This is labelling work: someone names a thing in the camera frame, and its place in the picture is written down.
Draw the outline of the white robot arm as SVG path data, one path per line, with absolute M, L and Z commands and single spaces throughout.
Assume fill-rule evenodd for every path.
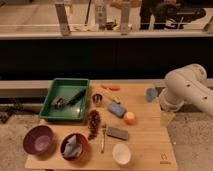
M 213 90 L 203 84 L 207 79 L 205 68 L 190 64 L 168 72 L 164 78 L 165 88 L 159 95 L 162 108 L 160 123 L 167 127 L 185 102 L 213 118 Z

